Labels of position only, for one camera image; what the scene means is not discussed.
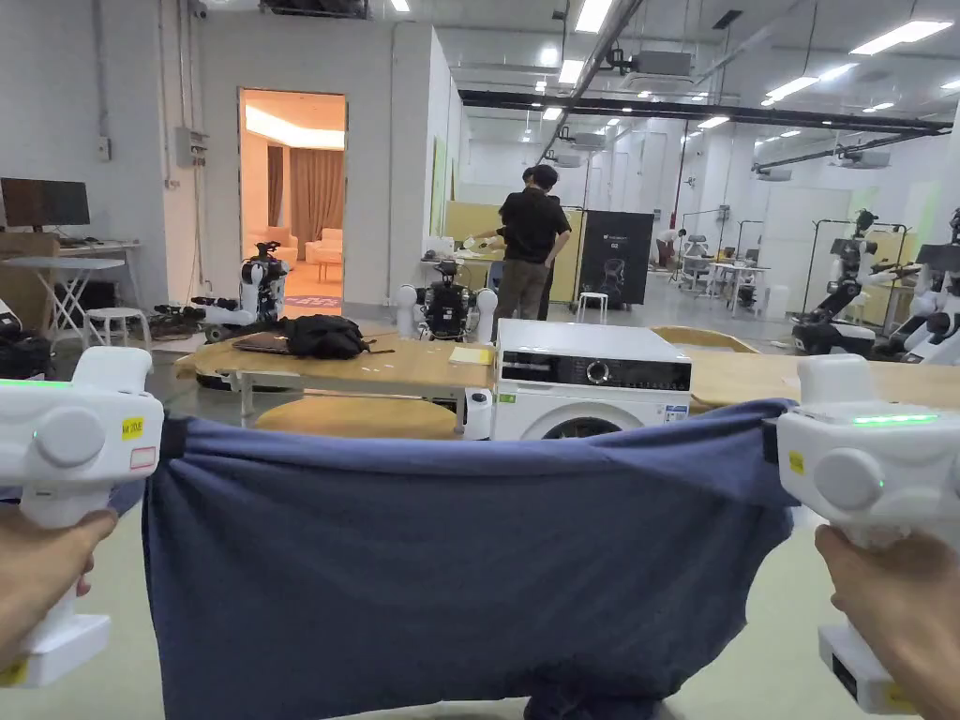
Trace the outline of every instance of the washing machine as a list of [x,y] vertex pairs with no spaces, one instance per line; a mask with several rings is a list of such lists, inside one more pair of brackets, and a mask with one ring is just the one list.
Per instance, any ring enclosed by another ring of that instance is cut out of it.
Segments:
[[501,320],[494,440],[558,440],[683,420],[690,358],[644,327]]

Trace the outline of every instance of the human hand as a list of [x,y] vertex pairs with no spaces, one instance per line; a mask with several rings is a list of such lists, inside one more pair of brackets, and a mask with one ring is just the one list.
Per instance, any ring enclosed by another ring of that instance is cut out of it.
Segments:
[[927,720],[960,717],[960,561],[914,534],[892,547],[856,547],[820,527],[817,549],[836,587],[833,605],[873,649]]
[[93,569],[93,549],[116,523],[116,513],[103,510],[47,530],[0,505],[0,669],[74,584],[80,596],[90,591],[84,575]]

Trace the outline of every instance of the gray pants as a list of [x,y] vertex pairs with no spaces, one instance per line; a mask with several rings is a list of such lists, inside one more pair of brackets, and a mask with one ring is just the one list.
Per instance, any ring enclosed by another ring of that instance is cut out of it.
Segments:
[[496,340],[500,318],[512,318],[517,311],[521,320],[536,320],[540,311],[540,297],[550,271],[545,265],[524,260],[506,260],[503,277],[497,291],[496,312],[493,314],[493,338]]

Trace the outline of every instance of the yellow notepad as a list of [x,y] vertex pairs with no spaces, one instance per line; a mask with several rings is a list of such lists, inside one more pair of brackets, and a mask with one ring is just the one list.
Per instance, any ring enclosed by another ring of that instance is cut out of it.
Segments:
[[450,362],[461,365],[490,365],[493,362],[493,351],[456,348],[450,353]]

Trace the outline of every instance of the doorway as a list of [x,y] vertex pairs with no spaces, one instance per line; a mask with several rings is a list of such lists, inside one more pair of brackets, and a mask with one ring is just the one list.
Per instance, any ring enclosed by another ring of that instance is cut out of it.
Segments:
[[344,296],[347,99],[240,92],[244,257],[278,242],[290,265],[284,315],[340,315]]

